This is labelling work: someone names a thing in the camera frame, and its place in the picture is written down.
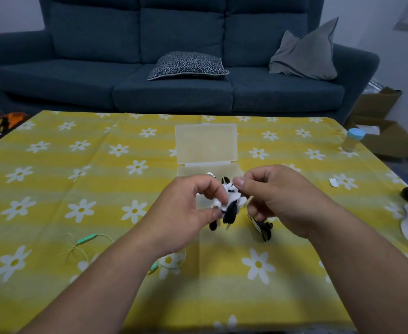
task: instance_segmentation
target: hand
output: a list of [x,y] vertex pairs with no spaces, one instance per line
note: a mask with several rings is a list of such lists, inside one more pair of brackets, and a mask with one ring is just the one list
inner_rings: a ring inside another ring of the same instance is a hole
[[257,220],[277,216],[292,233],[308,238],[308,233],[342,209],[309,180],[284,165],[257,167],[233,184],[247,196],[247,207]]
[[218,209],[196,210],[196,193],[207,199],[218,198],[223,204],[228,202],[223,186],[209,174],[177,177],[131,230],[147,238],[156,259],[179,252],[204,226],[222,218]]

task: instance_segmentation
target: sofa armrest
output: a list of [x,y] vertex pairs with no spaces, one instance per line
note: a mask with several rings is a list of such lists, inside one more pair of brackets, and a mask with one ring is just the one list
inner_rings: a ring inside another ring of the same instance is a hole
[[[28,63],[54,58],[52,37],[48,31],[0,34],[0,65]],[[10,112],[10,100],[0,90],[0,109]]]
[[377,71],[380,58],[372,52],[345,47],[340,44],[334,44],[333,53],[333,62],[338,76],[332,83],[342,85],[345,88],[345,96],[335,119],[343,124],[357,99]]

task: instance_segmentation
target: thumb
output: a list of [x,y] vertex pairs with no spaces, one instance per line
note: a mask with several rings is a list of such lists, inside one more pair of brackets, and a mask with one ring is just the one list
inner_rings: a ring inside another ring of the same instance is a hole
[[254,196],[262,200],[271,200],[274,196],[272,185],[257,182],[244,177],[235,177],[233,184],[245,195]]
[[216,208],[205,208],[202,210],[195,210],[199,223],[204,227],[212,223],[212,221],[221,219],[223,214]]

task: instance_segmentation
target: sofa back cushion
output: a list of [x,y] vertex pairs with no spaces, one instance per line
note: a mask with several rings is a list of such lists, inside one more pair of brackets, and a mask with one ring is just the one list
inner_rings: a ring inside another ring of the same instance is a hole
[[140,6],[142,62],[171,51],[222,57],[226,0],[140,0]]
[[227,0],[223,65],[265,67],[286,30],[308,33],[311,0]]
[[52,0],[49,7],[59,57],[140,62],[139,0]]

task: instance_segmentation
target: blue lid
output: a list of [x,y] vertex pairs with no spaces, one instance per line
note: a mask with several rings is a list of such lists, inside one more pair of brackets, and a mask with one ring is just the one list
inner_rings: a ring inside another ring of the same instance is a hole
[[354,138],[354,139],[362,139],[366,135],[366,132],[364,132],[361,128],[351,128],[348,131],[347,136]]

